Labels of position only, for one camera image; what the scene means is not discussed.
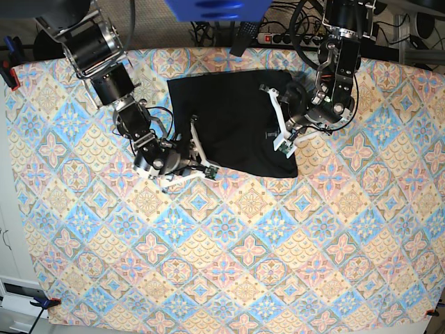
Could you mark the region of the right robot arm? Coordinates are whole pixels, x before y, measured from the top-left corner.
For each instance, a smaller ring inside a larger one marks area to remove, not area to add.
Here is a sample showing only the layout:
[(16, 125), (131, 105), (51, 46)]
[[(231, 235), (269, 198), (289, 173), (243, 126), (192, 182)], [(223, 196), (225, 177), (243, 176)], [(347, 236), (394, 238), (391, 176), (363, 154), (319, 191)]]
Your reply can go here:
[(142, 177), (212, 178), (216, 169), (207, 160), (195, 128), (191, 139), (170, 138), (159, 118), (150, 114), (145, 100), (134, 97), (135, 84), (123, 60), (127, 44), (96, 1), (39, 1), (34, 18), (49, 37), (61, 45), (93, 102), (113, 107), (113, 124), (129, 139), (136, 154), (133, 169)]

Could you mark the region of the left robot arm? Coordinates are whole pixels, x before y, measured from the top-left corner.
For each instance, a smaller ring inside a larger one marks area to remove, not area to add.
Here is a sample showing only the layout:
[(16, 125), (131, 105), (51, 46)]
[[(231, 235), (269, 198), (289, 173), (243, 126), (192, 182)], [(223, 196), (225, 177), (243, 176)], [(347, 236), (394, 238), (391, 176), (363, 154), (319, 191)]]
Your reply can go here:
[(288, 92), (298, 97), (295, 113), (286, 121), (286, 138), (302, 138), (308, 129), (332, 134), (347, 127), (358, 110), (359, 88), (356, 73), (361, 65), (361, 42), (373, 35), (374, 1), (325, 1), (312, 6), (322, 14), (321, 24), (327, 37), (318, 47), (318, 62), (302, 50), (298, 34), (300, 16), (305, 6), (300, 1), (291, 16), (289, 35), (293, 48), (315, 70), (314, 89), (308, 93), (301, 83), (292, 81)]

